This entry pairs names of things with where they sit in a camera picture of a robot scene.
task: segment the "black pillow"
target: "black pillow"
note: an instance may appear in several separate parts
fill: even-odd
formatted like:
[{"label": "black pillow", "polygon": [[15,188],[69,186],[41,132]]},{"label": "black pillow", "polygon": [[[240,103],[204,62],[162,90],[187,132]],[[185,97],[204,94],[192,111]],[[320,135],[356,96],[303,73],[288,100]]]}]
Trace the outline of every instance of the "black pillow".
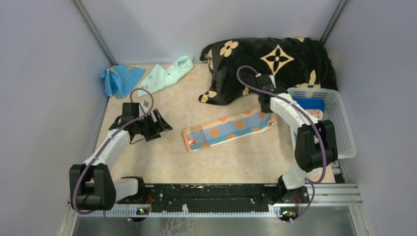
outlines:
[{"label": "black pillow", "polygon": [[[227,105],[247,95],[250,89],[236,78],[242,65],[250,65],[261,74],[275,76],[275,83],[285,88],[311,87],[337,90],[334,69],[324,45],[310,38],[238,38],[213,43],[201,51],[201,61],[208,61],[211,87],[199,101]],[[240,77],[253,76],[242,69]]]}]

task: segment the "floor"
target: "floor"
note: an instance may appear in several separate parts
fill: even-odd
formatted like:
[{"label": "floor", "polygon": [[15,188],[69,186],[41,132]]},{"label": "floor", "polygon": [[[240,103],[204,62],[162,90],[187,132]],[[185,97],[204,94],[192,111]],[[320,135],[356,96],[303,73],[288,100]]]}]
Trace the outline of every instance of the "floor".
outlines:
[{"label": "floor", "polygon": [[[153,65],[138,67],[146,70],[146,76]],[[196,64],[177,84],[153,94],[154,108],[174,129],[161,133],[162,138],[129,145],[111,170],[113,180],[141,176],[145,183],[275,183],[295,163],[290,129],[281,118],[263,133],[188,153],[183,130],[259,106],[255,94],[228,106],[199,102],[198,96],[207,91],[210,80],[207,64]],[[134,96],[135,102],[143,99],[150,102],[148,96]],[[129,98],[109,100],[98,145],[121,114],[123,102],[129,102]],[[324,182],[334,182],[331,168],[327,168]]]}]

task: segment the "mint green cloth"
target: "mint green cloth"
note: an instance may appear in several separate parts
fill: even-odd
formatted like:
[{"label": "mint green cloth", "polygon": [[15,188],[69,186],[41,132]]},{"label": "mint green cloth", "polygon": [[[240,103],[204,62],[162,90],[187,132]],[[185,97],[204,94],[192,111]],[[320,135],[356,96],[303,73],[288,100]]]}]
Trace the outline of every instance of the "mint green cloth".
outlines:
[{"label": "mint green cloth", "polygon": [[[140,81],[138,87],[146,89],[150,93],[154,93],[176,84],[178,80],[190,72],[193,67],[193,57],[189,56],[180,57],[171,67],[167,69],[164,69],[161,65],[156,64],[149,75]],[[144,91],[139,91],[138,97],[146,94],[147,93]]]}]

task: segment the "wall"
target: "wall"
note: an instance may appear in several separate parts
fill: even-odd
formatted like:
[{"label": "wall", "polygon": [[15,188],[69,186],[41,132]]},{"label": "wall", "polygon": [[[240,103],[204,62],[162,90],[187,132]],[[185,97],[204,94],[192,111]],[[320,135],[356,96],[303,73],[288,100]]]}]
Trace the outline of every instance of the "wall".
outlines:
[{"label": "wall", "polygon": [[109,64],[70,0],[1,1],[0,23],[0,235],[56,235]]},{"label": "wall", "polygon": [[416,235],[415,0],[353,0],[327,42],[357,156],[346,160],[375,235]]},{"label": "wall", "polygon": [[82,0],[117,63],[199,61],[239,37],[320,39],[339,0]]}]

